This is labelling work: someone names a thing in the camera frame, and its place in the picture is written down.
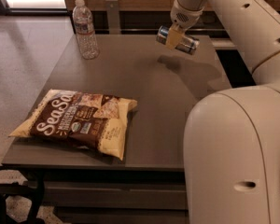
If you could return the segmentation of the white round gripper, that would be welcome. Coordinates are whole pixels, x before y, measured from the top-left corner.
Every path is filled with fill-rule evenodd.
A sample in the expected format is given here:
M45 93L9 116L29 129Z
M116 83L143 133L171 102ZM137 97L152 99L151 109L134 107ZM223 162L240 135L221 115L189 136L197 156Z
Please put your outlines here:
M182 40L184 30L195 25L203 14L205 0L174 0L170 13L173 25L168 30L166 47L175 49Z

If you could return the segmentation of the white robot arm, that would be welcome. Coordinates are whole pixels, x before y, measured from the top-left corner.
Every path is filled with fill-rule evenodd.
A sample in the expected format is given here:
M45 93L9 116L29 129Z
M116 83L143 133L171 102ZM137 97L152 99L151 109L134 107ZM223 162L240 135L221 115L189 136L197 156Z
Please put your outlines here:
M212 6L255 80L190 111L189 224L280 224L280 14L264 0L175 0L167 44Z

